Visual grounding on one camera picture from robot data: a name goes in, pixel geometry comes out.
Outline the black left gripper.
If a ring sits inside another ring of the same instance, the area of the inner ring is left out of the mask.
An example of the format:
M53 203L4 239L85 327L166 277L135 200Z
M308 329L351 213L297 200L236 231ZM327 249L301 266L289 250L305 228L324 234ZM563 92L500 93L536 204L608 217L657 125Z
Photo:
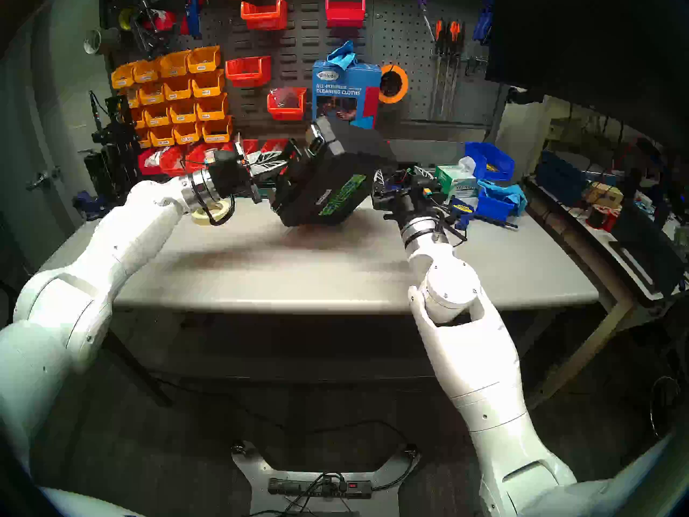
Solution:
M249 154L252 175L248 167L241 163L212 163L208 166L208 172L219 197L229 198L245 193L254 203L261 203L261 194L254 178L279 175L283 166L264 165L284 165L288 160L289 157L283 152L254 152Z

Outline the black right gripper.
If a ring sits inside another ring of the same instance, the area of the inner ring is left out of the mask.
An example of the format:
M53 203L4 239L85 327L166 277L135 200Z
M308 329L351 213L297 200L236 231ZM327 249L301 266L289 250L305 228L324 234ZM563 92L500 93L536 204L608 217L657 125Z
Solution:
M385 220L410 223L421 218L438 218L433 200L439 192L439 182L433 173L420 166L412 167L412 174L404 174L400 183L394 177L384 179L381 169L374 172L371 202L375 210L384 212Z

